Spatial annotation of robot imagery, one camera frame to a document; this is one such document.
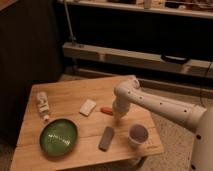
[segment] white sponge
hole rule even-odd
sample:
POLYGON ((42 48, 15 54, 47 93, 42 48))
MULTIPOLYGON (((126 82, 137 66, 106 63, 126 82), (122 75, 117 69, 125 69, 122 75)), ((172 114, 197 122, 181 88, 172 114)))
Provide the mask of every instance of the white sponge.
POLYGON ((84 104, 81 106, 79 113, 89 116, 92 109, 96 106, 96 102, 90 99, 87 99, 84 104))

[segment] electrical wire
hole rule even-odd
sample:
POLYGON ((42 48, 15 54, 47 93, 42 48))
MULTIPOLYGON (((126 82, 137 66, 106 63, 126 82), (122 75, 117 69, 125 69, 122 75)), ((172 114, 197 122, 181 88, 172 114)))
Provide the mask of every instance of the electrical wire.
POLYGON ((204 81, 205 81, 205 79, 206 79, 206 77, 207 77, 207 75, 208 75, 208 73, 209 73, 210 68, 211 68, 212 62, 213 62, 213 61, 209 62, 209 66, 208 66, 208 68, 206 69, 206 71, 205 71, 205 73, 204 73, 204 75, 203 75, 203 79, 201 80, 201 83, 200 83, 200 95, 199 95, 199 96, 200 96, 200 104, 201 104, 203 107, 206 107, 205 104, 204 104, 204 102, 203 102, 203 99, 202 99, 203 86, 204 86, 204 81))

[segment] tiled floor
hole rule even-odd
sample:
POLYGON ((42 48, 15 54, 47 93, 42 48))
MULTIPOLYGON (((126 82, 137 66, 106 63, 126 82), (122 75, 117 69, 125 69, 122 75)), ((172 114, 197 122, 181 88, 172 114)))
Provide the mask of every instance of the tiled floor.
MULTIPOLYGON (((82 77, 74 77, 63 75, 60 81, 69 81, 76 79, 84 79, 82 77)), ((199 97, 188 96, 176 93, 170 93, 159 90, 144 88, 144 91, 169 97, 184 102, 200 104, 199 97)), ((212 99, 203 99, 208 107, 213 103, 212 99)), ((156 115, 152 114, 157 130, 160 134, 165 152, 161 155, 149 157, 139 171, 188 171, 190 164, 190 156, 193 146, 194 135, 184 128, 156 115)), ((0 144, 0 171, 9 170, 12 159, 13 150, 7 145, 0 144)), ((71 169, 72 171, 134 171, 137 170, 133 163, 136 160, 121 161, 98 166, 71 169)))

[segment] cable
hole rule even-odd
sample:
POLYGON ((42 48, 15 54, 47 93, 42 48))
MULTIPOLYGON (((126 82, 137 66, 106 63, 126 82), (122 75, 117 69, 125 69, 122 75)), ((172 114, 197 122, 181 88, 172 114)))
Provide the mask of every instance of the cable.
POLYGON ((73 34, 73 30, 72 30, 72 24, 71 24, 70 14, 69 14, 69 10, 68 10, 67 0, 64 0, 64 8, 65 8, 67 24, 68 24, 68 28, 69 28, 69 32, 70 32, 70 38, 71 38, 72 43, 75 44, 76 38, 75 38, 75 36, 73 34))
POLYGON ((206 69, 206 71, 205 71, 205 73, 204 73, 203 80, 202 80, 201 83, 200 83, 200 104, 201 104, 203 107, 206 107, 205 104, 203 103, 203 99, 202 99, 202 92, 203 92, 203 85, 204 85, 203 82, 205 81, 205 79, 206 79, 206 77, 207 77, 207 75, 208 75, 208 73, 209 73, 209 70, 210 70, 210 68, 211 68, 212 62, 213 62, 213 61, 211 61, 211 62, 209 63, 209 66, 208 66, 208 68, 206 69))

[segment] table leg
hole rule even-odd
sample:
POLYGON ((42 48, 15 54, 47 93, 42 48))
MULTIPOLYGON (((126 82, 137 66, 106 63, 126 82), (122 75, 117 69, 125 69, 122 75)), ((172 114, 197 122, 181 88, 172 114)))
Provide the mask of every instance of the table leg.
POLYGON ((145 162, 147 157, 141 157, 139 162, 137 163, 137 168, 141 168, 145 162))

